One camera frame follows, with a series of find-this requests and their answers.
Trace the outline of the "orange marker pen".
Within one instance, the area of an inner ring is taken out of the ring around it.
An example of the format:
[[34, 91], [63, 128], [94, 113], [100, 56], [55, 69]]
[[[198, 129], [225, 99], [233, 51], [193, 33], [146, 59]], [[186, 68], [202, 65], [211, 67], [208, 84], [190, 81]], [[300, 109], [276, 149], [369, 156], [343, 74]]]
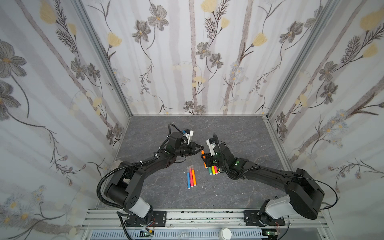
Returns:
[[193, 185], [195, 187], [197, 186], [197, 180], [196, 180], [196, 174], [195, 174], [195, 169], [193, 165], [191, 165], [191, 172], [192, 172], [192, 178], [193, 178]]
[[206, 155], [205, 155], [205, 152], [204, 151], [201, 151], [201, 158], [204, 162], [204, 167], [207, 169], [207, 165], [206, 165], [206, 162], [205, 162], [205, 159], [206, 159]]

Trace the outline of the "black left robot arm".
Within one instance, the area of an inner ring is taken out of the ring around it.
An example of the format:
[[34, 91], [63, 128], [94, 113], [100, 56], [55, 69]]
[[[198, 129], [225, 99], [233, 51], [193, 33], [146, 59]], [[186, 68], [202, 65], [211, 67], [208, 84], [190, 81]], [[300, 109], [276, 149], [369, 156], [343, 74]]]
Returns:
[[143, 220], [151, 219], [153, 207], [141, 198], [144, 181], [153, 173], [170, 167], [177, 157], [186, 158], [202, 151], [204, 147], [192, 141], [193, 134], [189, 129], [173, 132], [152, 157], [136, 163], [121, 162], [99, 181], [97, 197], [100, 202]]

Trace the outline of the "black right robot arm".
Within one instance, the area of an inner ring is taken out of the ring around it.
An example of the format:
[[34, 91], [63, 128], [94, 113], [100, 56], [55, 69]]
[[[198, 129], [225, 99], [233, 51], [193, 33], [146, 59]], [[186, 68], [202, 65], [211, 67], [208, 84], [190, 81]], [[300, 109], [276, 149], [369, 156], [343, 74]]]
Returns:
[[207, 153], [201, 151], [201, 158], [207, 167], [220, 168], [231, 180], [256, 181], [286, 193], [284, 197], [264, 201], [257, 213], [257, 223], [261, 226], [292, 214], [317, 219], [325, 193], [305, 170], [292, 172], [265, 167], [234, 157], [228, 147], [221, 151], [219, 147]]

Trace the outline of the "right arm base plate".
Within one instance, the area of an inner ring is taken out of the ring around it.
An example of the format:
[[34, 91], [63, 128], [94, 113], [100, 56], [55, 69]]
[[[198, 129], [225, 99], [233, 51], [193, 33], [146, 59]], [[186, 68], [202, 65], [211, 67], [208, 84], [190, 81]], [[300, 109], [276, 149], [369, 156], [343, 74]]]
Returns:
[[262, 207], [259, 210], [248, 210], [243, 211], [244, 213], [244, 222], [248, 227], [277, 227], [277, 226], [285, 226], [286, 222], [283, 217], [279, 217], [277, 219], [272, 218], [266, 212], [267, 203], [270, 200], [266, 200]]

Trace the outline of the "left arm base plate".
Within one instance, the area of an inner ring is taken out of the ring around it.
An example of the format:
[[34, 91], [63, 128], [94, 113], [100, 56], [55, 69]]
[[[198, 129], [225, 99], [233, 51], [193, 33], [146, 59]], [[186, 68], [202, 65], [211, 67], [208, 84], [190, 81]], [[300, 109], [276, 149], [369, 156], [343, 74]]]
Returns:
[[165, 227], [167, 211], [153, 211], [144, 219], [136, 215], [123, 217], [126, 227]]

